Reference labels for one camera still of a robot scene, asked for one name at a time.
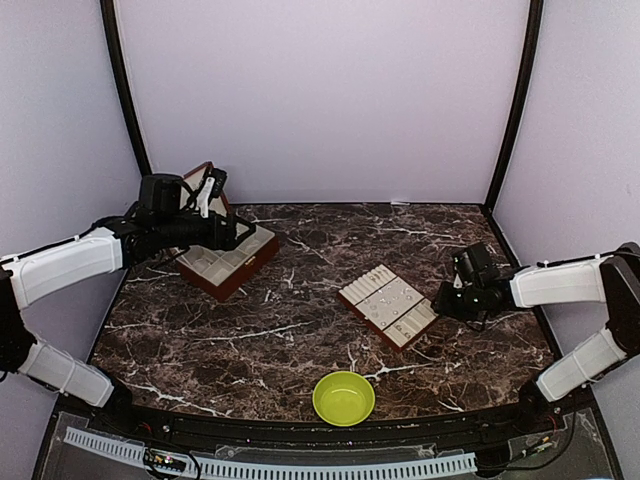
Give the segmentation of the brown wooden jewelry box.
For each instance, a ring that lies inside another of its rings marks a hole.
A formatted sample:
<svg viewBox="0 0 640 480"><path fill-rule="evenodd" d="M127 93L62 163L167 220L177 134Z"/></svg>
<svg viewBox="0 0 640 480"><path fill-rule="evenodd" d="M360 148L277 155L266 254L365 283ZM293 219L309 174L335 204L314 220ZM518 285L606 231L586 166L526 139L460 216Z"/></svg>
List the brown wooden jewelry box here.
<svg viewBox="0 0 640 480"><path fill-rule="evenodd" d="M279 250L276 234L256 225L255 232L232 251L192 246L177 258L182 277L213 296L227 300Z"/></svg>

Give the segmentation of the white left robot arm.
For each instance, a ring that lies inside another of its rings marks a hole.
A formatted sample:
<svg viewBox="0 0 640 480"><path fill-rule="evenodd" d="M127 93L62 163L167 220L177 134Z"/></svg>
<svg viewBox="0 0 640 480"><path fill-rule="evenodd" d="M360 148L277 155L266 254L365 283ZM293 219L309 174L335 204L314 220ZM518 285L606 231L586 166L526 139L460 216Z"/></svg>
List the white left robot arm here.
<svg viewBox="0 0 640 480"><path fill-rule="evenodd" d="M1 259L1 373L26 377L53 392L102 409L120 436L141 427L140 412L119 380L29 329L26 311L42 312L53 298L77 293L84 282L125 271L168 249L232 251L256 230L211 203L227 174L207 165L196 185L179 175L141 179L137 200L120 215L95 220L82 233Z"/></svg>

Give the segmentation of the brown ring earring tray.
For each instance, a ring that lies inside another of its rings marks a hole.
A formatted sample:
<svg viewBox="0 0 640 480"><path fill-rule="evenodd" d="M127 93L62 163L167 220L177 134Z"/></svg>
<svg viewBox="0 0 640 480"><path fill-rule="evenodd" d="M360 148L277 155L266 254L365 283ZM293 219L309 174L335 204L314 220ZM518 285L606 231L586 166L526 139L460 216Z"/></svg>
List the brown ring earring tray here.
<svg viewBox="0 0 640 480"><path fill-rule="evenodd" d="M431 301L384 264L341 288L337 298L396 352L437 319Z"/></svg>

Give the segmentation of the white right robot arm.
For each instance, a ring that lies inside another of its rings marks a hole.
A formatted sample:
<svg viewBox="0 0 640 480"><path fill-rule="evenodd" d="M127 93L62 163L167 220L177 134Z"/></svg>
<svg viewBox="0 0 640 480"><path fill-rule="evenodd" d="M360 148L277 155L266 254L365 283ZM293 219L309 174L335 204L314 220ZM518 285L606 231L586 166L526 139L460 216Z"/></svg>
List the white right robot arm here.
<svg viewBox="0 0 640 480"><path fill-rule="evenodd" d="M639 353L639 246L544 261L501 272L487 247L476 243L452 255L455 278L443 282L432 307L467 325L506 311L542 308L580 313L589 305L606 314L602 327L519 390L510 424L534 432L574 390L604 377Z"/></svg>

